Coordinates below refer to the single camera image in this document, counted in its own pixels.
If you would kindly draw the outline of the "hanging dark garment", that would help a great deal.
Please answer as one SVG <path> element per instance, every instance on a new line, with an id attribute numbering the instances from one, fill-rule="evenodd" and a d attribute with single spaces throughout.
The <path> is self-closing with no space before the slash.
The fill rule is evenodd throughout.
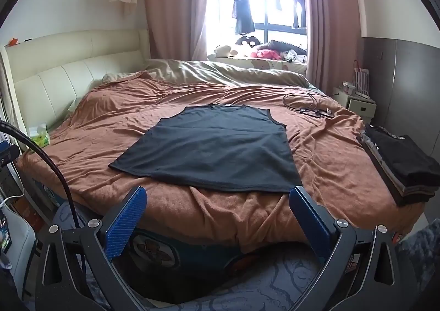
<path id="1" fill-rule="evenodd" d="M 237 35 L 246 35 L 255 31 L 249 0 L 233 0 L 232 18 L 236 20 Z"/>
<path id="2" fill-rule="evenodd" d="M 306 0 L 293 0 L 293 4 L 294 4 L 293 28 L 306 29 L 307 28 Z"/>

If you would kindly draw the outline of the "green tissue pack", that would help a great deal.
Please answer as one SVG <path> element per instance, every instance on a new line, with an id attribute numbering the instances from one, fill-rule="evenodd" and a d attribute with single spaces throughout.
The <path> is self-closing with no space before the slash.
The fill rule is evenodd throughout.
<path id="1" fill-rule="evenodd" d="M 50 144 L 50 137 L 47 130 L 47 125 L 42 123 L 38 126 L 29 128 L 29 137 L 35 142 L 39 147 L 43 148 Z"/>

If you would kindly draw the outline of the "clutter on window sill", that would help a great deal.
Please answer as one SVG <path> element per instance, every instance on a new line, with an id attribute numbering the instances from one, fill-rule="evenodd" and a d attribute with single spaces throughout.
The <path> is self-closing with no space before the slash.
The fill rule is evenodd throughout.
<path id="1" fill-rule="evenodd" d="M 257 58 L 285 62 L 308 62 L 307 51 L 294 44 L 270 40 L 262 44 L 254 36 L 243 35 L 233 45 L 219 45 L 208 55 L 208 59 Z"/>

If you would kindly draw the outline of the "white bedside table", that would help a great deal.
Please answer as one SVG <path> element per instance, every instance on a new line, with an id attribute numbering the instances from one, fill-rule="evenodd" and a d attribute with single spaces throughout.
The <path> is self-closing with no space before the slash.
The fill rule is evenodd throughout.
<path id="1" fill-rule="evenodd" d="M 372 121 L 377 105 L 367 95 L 358 93 L 354 84 L 343 82 L 339 87 L 333 88 L 332 97 L 344 108 L 361 116 L 365 123 Z"/>

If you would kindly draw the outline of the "pink curtain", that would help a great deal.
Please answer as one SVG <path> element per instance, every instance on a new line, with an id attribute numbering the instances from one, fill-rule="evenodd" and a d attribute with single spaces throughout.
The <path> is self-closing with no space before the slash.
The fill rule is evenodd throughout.
<path id="1" fill-rule="evenodd" d="M 159 59 L 207 59 L 207 0 L 145 0 L 152 56 Z"/>
<path id="2" fill-rule="evenodd" d="M 325 93 L 353 78 L 361 55 L 358 0 L 306 0 L 307 79 Z"/>

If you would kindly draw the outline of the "stack of folded dark clothes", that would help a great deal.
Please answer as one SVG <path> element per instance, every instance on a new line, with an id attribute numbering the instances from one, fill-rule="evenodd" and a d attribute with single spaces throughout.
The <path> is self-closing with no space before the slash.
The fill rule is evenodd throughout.
<path id="1" fill-rule="evenodd" d="M 365 126 L 357 137 L 396 205 L 428 202 L 439 189 L 439 163 L 408 135 L 381 126 Z"/>

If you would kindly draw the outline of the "right pink curtain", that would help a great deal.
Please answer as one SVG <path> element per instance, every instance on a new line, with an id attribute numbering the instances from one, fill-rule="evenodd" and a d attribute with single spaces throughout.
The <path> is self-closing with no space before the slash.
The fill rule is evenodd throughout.
<path id="1" fill-rule="evenodd" d="M 358 0 L 306 0 L 307 79 L 325 93 L 353 78 L 361 55 Z"/>

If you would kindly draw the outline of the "hanging dark garment left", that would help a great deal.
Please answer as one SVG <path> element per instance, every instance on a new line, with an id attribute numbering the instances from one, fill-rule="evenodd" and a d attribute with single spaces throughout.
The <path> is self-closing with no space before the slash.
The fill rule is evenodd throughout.
<path id="1" fill-rule="evenodd" d="M 232 18 L 236 20 L 237 35 L 246 35 L 255 31 L 249 0 L 233 0 Z"/>

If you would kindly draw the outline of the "black sleeveless shirt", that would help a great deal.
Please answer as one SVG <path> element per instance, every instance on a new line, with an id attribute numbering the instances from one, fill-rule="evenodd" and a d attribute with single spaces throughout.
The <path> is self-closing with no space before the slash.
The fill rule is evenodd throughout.
<path id="1" fill-rule="evenodd" d="M 219 192 L 288 193 L 301 185 L 286 126 L 248 105 L 186 107 L 109 165 L 135 177 Z"/>

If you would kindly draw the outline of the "left pink curtain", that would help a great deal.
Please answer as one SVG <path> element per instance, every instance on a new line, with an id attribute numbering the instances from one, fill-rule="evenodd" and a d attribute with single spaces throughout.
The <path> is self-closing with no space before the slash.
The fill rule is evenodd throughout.
<path id="1" fill-rule="evenodd" d="M 159 59 L 207 59 L 207 0 L 145 0 L 152 56 Z"/>

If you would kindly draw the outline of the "cream leather headboard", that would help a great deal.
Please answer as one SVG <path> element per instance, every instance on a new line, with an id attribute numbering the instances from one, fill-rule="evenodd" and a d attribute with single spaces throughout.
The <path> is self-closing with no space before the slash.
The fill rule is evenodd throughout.
<path id="1" fill-rule="evenodd" d="M 2 47 L 6 120 L 23 133 L 53 129 L 105 75 L 136 73 L 150 57 L 146 29 L 65 32 Z"/>

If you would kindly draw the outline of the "orange-brown fleece blanket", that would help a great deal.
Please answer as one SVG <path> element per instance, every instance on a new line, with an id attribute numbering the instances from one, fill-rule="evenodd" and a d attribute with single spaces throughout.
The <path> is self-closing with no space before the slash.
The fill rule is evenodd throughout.
<path id="1" fill-rule="evenodd" d="M 136 186 L 142 229 L 193 244 L 302 241 L 289 191 L 303 187 L 335 218 L 407 234 L 423 203 L 399 206 L 357 140 L 360 116 L 305 87 L 177 84 L 147 72 L 91 90 L 50 136 L 48 166 L 18 167 L 105 214 Z"/>

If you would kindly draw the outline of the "beige duvet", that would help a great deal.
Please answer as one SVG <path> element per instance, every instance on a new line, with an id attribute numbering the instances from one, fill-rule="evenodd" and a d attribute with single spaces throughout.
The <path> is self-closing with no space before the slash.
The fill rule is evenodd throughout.
<path id="1" fill-rule="evenodd" d="M 276 85 L 309 87 L 302 73 L 290 70 L 237 67 L 223 62 L 150 59 L 140 73 L 147 78 L 175 85 L 213 83 L 230 87 Z"/>

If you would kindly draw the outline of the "hanging dark garment right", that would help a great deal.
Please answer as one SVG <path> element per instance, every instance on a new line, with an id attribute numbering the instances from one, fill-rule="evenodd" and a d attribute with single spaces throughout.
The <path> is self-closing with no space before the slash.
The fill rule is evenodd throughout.
<path id="1" fill-rule="evenodd" d="M 293 0 L 293 4 L 294 4 L 293 28 L 306 29 L 307 28 L 306 0 Z"/>

